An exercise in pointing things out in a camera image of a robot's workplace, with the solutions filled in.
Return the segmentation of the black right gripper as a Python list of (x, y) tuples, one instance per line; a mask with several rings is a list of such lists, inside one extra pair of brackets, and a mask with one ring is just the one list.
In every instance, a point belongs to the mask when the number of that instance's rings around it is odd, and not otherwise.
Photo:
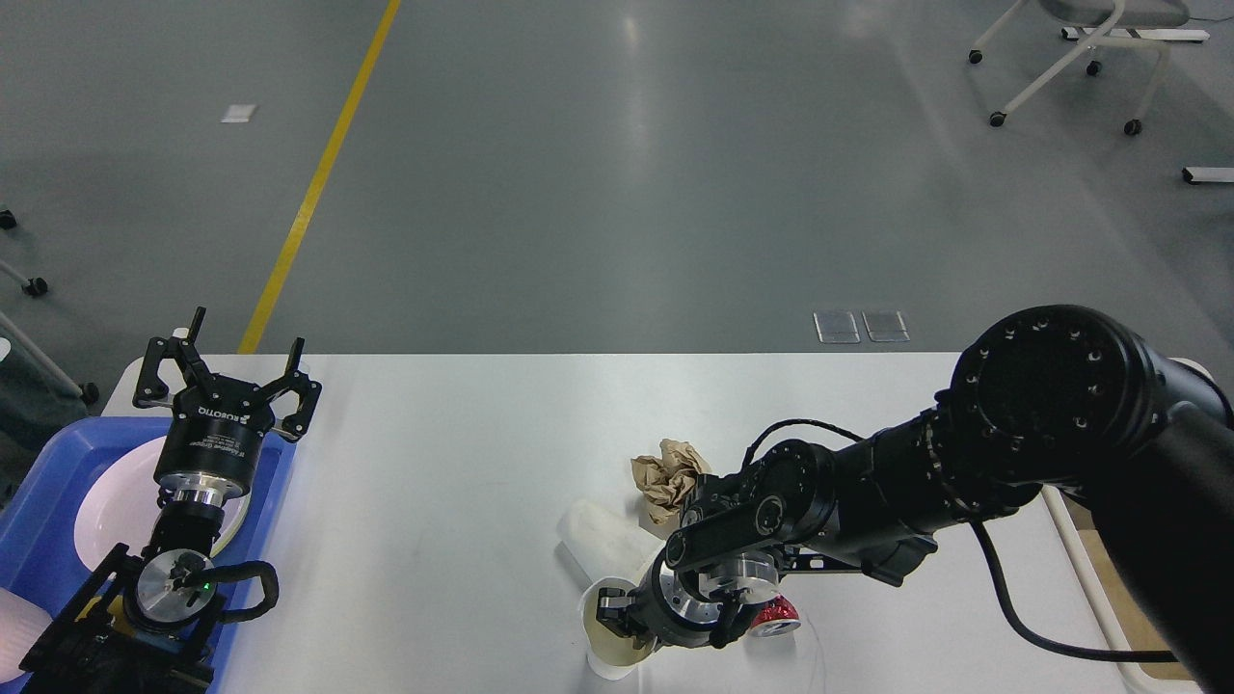
[(598, 590), (596, 620), (617, 637), (682, 650), (724, 650), (727, 606), (706, 601), (698, 571), (675, 572), (652, 564), (634, 592)]

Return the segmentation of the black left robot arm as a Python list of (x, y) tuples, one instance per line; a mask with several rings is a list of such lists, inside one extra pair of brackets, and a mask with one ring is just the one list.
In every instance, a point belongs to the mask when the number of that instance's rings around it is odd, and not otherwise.
[(271, 611), (281, 596), (260, 559), (212, 554), (230, 503), (255, 490), (263, 447), (308, 433), (322, 387), (295, 338), (283, 374), (265, 384), (213, 372), (197, 349), (204, 307), (185, 335), (151, 338), (132, 403), (167, 408), (172, 424), (151, 480), (158, 517), (146, 547), (109, 550), (21, 659), (26, 693), (204, 693), (218, 627)]

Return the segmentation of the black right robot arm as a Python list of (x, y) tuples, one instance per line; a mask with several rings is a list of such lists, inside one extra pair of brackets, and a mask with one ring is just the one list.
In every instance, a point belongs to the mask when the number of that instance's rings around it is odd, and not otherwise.
[[(603, 635), (639, 650), (723, 650), (750, 632), (785, 575), (861, 573), (900, 587), (967, 524), (1006, 622), (1039, 650), (1176, 662), (1232, 690), (1232, 400), (1106, 312), (1027, 307), (961, 352), (926, 412), (833, 451), (747, 448), (706, 474), (636, 587), (591, 599)], [(983, 526), (1053, 487), (1091, 514), (1162, 651), (1085, 650), (1027, 627)]]

